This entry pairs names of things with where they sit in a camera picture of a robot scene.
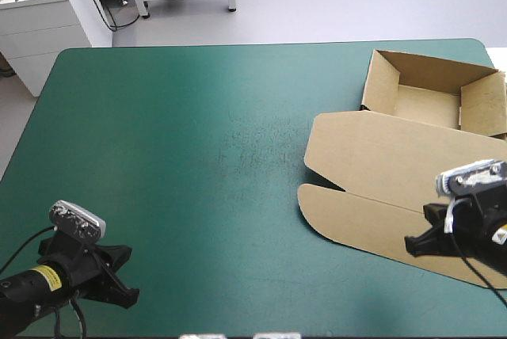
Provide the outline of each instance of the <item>label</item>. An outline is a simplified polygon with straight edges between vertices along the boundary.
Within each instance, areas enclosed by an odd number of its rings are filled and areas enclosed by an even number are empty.
[[[58,277],[58,273],[53,268],[47,265],[39,265],[30,270],[34,270],[39,273],[48,282],[49,290],[55,291],[62,287],[62,281]]]
[[[503,246],[507,240],[507,224],[498,228],[491,240]]]

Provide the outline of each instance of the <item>cardboard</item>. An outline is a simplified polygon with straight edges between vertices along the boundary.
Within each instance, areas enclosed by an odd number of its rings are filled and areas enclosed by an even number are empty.
[[[430,227],[421,214],[314,185],[301,185],[298,199],[309,224],[334,242],[485,286],[458,257],[412,257],[405,251],[406,235],[418,236]],[[470,262],[495,287],[507,288],[505,276],[474,259]]]
[[[362,105],[480,135],[501,138],[507,133],[505,75],[476,64],[375,50]]]
[[[302,185],[299,206],[335,242],[484,286],[459,259],[411,257],[403,237],[429,227],[424,204],[447,202],[436,197],[437,174],[485,158],[507,161],[507,143],[378,112],[321,114],[304,161],[346,192]],[[478,266],[496,287],[507,288],[504,276]]]

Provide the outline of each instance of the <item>yellow warning label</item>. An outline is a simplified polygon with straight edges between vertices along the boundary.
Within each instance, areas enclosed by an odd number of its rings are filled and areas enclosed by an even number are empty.
[[[46,279],[49,285],[49,290],[55,291],[62,287],[62,281],[60,277],[58,277],[58,273],[55,272],[53,268],[50,268],[47,265],[39,265],[31,270],[35,270]]]

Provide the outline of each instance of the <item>cable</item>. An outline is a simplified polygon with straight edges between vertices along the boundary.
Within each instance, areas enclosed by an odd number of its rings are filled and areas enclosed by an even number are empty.
[[[128,24],[126,24],[126,25],[120,25],[120,26],[118,26],[118,25],[116,25],[116,24],[115,24],[114,26],[111,26],[111,25],[110,25],[110,24],[109,24],[109,23],[105,20],[104,16],[102,15],[101,8],[98,6],[97,2],[96,2],[95,0],[92,0],[92,1],[93,1],[93,4],[95,5],[95,8],[97,9],[98,14],[101,16],[101,19],[102,19],[102,21],[104,22],[105,26],[106,26],[109,30],[111,30],[112,32],[117,32],[117,31],[118,31],[118,29],[120,29],[120,28],[124,28],[124,27],[127,27],[127,26],[130,26],[130,25],[132,25],[132,24],[136,23],[136,22],[137,22],[137,20],[139,20],[140,15],[138,14],[138,15],[137,15],[137,17],[135,18],[135,20],[134,20],[134,21],[129,22],[129,23],[128,23]]]
[[[86,320],[85,315],[82,313],[81,307],[78,305],[78,301],[76,299],[77,295],[79,295],[79,291],[76,292],[71,298],[71,307],[74,310],[76,317],[78,317],[79,329],[81,330],[81,339],[86,339]]]
[[[464,203],[470,203],[470,200],[468,198],[465,199],[459,199],[456,200],[455,198],[451,199],[451,203],[449,203],[447,208],[447,213],[445,216],[445,233],[449,234],[451,236],[451,241],[454,246],[454,249],[458,253],[458,255],[461,257],[461,260],[465,263],[465,265],[478,277],[481,279],[481,281],[497,296],[498,299],[500,299],[500,302],[504,304],[504,306],[507,308],[507,301],[503,297],[502,294],[496,289],[495,286],[492,285],[491,282],[488,281],[487,278],[485,278],[480,271],[478,271],[467,259],[463,251],[458,246],[458,242],[456,241],[456,237],[454,236],[453,232],[453,223],[454,223],[454,208],[460,204]]]
[[[0,269],[0,274],[2,274],[6,269],[7,267],[10,265],[11,262],[13,262],[13,260],[16,258],[16,256],[34,239],[36,238],[37,236],[40,236],[42,235],[43,233],[45,232],[48,232],[50,230],[53,230],[53,226],[50,226],[50,227],[46,227],[44,228],[43,230],[40,230],[39,232],[37,232],[36,234],[33,234],[32,236],[30,236],[23,244],[21,244],[21,246],[19,247],[19,249],[14,252],[14,254],[10,257],[9,260],[7,260],[7,262],[2,266],[2,268]]]
[[[63,338],[63,335],[62,335],[62,327],[61,327],[61,324],[60,324],[60,310],[58,307],[50,307],[53,312],[55,313],[55,328],[53,329],[53,336],[55,337],[55,339],[62,339]]]
[[[459,254],[459,256],[461,257],[461,260],[463,260],[463,262],[465,263],[465,265],[478,277],[481,279],[481,281],[486,284],[486,286],[497,296],[498,299],[500,299],[500,302],[502,302],[504,304],[505,307],[507,307],[507,301],[505,300],[504,296],[502,294],[500,294],[500,292],[496,289],[495,286],[492,285],[491,282],[489,282],[487,280],[487,278],[485,278],[481,273],[480,271],[478,271],[469,261],[468,259],[465,257],[465,255],[463,254],[463,252],[461,251],[461,249],[459,248],[458,246],[458,243],[456,242],[456,238],[454,237],[454,234],[451,232],[449,233],[451,235],[451,240],[452,240],[452,244],[454,244],[454,248],[456,249],[456,252]]]
[[[112,15],[111,10],[109,9],[109,7],[108,7],[106,4],[104,4],[104,7],[105,7],[105,9],[108,11],[109,16],[111,16],[112,26],[113,26],[114,28],[116,28],[116,29],[126,28],[127,26],[133,25],[133,24],[135,24],[135,23],[137,22],[137,20],[139,20],[139,18],[141,17],[141,15],[140,15],[140,14],[138,14],[138,15],[137,15],[137,17],[135,18],[135,20],[134,20],[134,21],[129,22],[129,23],[128,23],[128,24],[126,24],[126,25],[117,25],[117,24],[116,24],[116,21],[115,21],[115,19],[114,19],[114,16]]]

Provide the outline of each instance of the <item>white cabinet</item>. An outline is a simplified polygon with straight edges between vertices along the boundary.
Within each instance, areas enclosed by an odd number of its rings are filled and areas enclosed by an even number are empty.
[[[62,50],[111,44],[112,32],[92,0],[0,0],[0,52],[33,96]]]

